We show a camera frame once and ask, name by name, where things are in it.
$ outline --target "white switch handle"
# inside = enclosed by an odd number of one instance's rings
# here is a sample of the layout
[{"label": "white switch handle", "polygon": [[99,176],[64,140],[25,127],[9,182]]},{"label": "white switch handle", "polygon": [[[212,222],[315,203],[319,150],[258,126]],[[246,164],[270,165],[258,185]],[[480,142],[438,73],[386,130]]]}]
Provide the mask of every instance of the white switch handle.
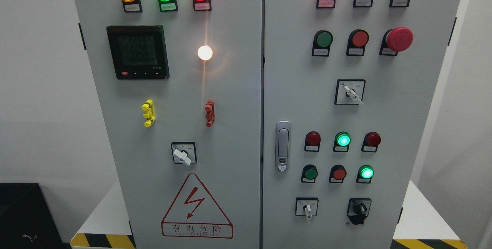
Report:
[{"label": "white switch handle", "polygon": [[178,149],[174,149],[173,156],[179,158],[180,163],[183,163],[186,166],[191,164],[191,159],[188,158],[188,154],[186,152],[181,152]]},{"label": "white switch handle", "polygon": [[351,100],[357,101],[359,103],[359,105],[362,104],[362,100],[359,98],[359,96],[357,95],[357,93],[355,93],[355,91],[351,90],[347,86],[344,86],[343,88],[347,91],[347,95],[348,95],[348,97],[350,97]]},{"label": "white switch handle", "polygon": [[311,206],[309,204],[304,206],[304,213],[306,214],[307,219],[311,219],[312,213],[311,213]]}]

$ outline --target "yellow terminal connector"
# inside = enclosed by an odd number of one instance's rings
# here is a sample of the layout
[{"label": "yellow terminal connector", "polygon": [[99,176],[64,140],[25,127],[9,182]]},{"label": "yellow terminal connector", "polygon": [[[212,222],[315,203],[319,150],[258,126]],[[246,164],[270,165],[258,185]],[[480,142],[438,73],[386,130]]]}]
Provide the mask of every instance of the yellow terminal connector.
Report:
[{"label": "yellow terminal connector", "polygon": [[146,100],[146,102],[142,105],[142,111],[144,111],[144,122],[145,127],[150,127],[155,122],[155,109],[153,107],[152,100]]}]

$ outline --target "gray metal panel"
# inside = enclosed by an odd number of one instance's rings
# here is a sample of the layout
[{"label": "gray metal panel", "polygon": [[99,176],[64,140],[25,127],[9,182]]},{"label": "gray metal panel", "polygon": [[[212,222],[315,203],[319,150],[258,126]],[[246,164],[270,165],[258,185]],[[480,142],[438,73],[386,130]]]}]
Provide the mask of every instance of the gray metal panel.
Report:
[{"label": "gray metal panel", "polygon": [[[124,13],[121,0],[75,2],[137,247],[259,247],[262,1],[212,0],[211,12],[194,12],[192,0],[178,0],[179,11],[167,13],[157,0],[142,0],[142,13]],[[108,25],[163,25],[170,79],[117,80]],[[214,49],[206,65],[197,58],[205,43]],[[150,128],[140,109],[147,99],[156,110]],[[211,128],[208,99],[216,109]],[[196,142],[198,163],[173,164],[171,142]],[[228,216],[234,238],[162,235],[163,216],[190,172]],[[198,212],[213,210],[204,203]]]},{"label": "gray metal panel", "polygon": [[[263,247],[389,248],[425,125],[434,87],[459,0],[411,0],[408,8],[353,8],[337,0],[335,9],[316,9],[316,0],[265,0],[265,118]],[[379,56],[385,32],[409,27],[412,46],[396,57]],[[369,33],[365,56],[346,56],[352,30]],[[312,57],[314,34],[334,35],[330,56]],[[364,104],[335,106],[337,79],[365,79]],[[276,169],[275,125],[292,123],[289,169]],[[304,137],[321,135],[320,152],[304,152]],[[335,135],[352,137],[349,152],[334,153]],[[382,137],[377,153],[361,152],[366,133]],[[315,184],[300,182],[302,168],[314,164]],[[347,170],[343,184],[329,184],[333,165]],[[370,164],[371,184],[357,184],[359,167]],[[308,223],[295,216],[296,197],[318,197],[318,213]],[[364,226],[346,224],[349,198],[371,198]]]}]

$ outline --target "yellow and black hazard stripe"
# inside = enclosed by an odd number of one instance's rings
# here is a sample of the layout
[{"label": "yellow and black hazard stripe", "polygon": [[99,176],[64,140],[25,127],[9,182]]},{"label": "yellow and black hazard stripe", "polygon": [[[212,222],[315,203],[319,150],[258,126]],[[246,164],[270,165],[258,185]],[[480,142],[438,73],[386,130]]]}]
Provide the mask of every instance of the yellow and black hazard stripe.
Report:
[{"label": "yellow and black hazard stripe", "polygon": [[[135,249],[133,235],[77,233],[70,244],[74,247]],[[467,249],[461,240],[397,239],[390,249]]]},{"label": "yellow and black hazard stripe", "polygon": [[105,235],[77,233],[70,244],[74,247],[102,247],[135,249],[133,235]]},{"label": "yellow and black hazard stripe", "polygon": [[466,249],[461,240],[395,239],[390,249]]}]

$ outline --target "high voltage warning triangle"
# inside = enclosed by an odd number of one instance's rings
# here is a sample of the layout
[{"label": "high voltage warning triangle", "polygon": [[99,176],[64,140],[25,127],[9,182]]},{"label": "high voltage warning triangle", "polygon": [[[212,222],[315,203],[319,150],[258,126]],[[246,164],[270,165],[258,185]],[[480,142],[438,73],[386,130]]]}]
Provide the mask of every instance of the high voltage warning triangle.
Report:
[{"label": "high voltage warning triangle", "polygon": [[166,237],[233,237],[231,221],[195,173],[186,177],[161,226]]}]

